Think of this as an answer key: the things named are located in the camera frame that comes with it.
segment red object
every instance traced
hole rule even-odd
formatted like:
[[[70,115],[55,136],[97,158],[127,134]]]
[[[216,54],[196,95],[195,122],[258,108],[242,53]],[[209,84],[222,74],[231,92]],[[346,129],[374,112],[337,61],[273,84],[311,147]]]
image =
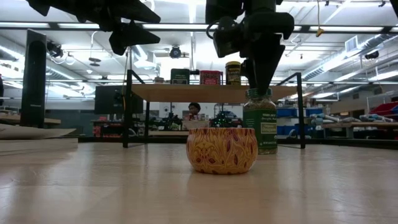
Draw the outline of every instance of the red object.
[[[392,111],[396,106],[398,106],[398,102],[393,102],[393,103],[384,103],[377,108],[373,109],[371,111],[371,114],[377,114],[380,116],[385,116],[385,115],[392,115],[394,112]]]
[[[200,71],[200,84],[201,85],[220,85],[221,76],[223,72],[220,71]]]

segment yellow bowl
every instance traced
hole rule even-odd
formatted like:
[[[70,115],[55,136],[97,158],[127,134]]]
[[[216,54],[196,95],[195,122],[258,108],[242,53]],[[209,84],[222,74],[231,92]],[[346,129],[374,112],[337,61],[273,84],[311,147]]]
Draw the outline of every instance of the yellow bowl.
[[[198,172],[243,174],[257,159],[254,129],[198,128],[189,130],[187,156]]]

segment ceiling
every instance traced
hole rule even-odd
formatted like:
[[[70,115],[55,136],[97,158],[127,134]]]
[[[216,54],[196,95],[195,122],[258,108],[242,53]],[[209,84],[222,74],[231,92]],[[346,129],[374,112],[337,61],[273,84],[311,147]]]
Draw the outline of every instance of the ceiling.
[[[397,16],[389,4],[378,7],[380,1],[330,1],[325,6],[325,1],[320,2],[319,20],[326,25],[350,25],[350,26],[395,26],[398,24]],[[163,23],[204,23],[205,0],[154,0],[146,1],[148,7],[154,7],[154,11],[162,18]],[[317,24],[318,8],[316,1],[284,1],[277,6],[278,12],[289,12],[295,18],[296,24]],[[77,22],[75,16],[51,8],[47,17],[41,16],[29,7],[23,0],[0,0],[0,21],[24,21],[24,22]],[[62,44],[62,49],[75,59],[72,65],[61,63],[66,71],[81,76],[81,78],[98,79],[108,76],[112,79],[122,79],[125,72],[126,57],[112,53],[109,36],[110,33],[88,31],[40,31],[47,35],[49,40]],[[134,71],[143,79],[153,79],[156,75],[170,78],[171,68],[190,68],[193,66],[199,70],[223,71],[225,63],[231,60],[243,61],[238,54],[218,58],[214,50],[213,41],[204,32],[154,32],[161,38],[159,44],[142,45],[144,52],[156,55],[156,64],[160,69],[146,70],[134,66]],[[0,30],[0,37],[10,40],[18,46],[25,46],[25,30]],[[354,34],[322,34],[315,37],[314,34],[292,34],[290,39],[284,40],[286,51],[281,58],[274,80],[281,80],[294,72],[308,70],[329,56],[338,53],[345,48],[345,42],[354,37]],[[358,35],[358,39],[370,38],[374,35]],[[397,40],[379,46],[380,57],[396,54]],[[189,58],[171,59],[167,56],[173,45],[179,45],[182,52],[193,57],[194,64],[190,64]],[[95,57],[102,60],[100,67],[93,67],[88,60]],[[330,70],[345,75],[361,68],[359,57],[353,57],[340,66]],[[363,62],[363,66],[374,61]]]

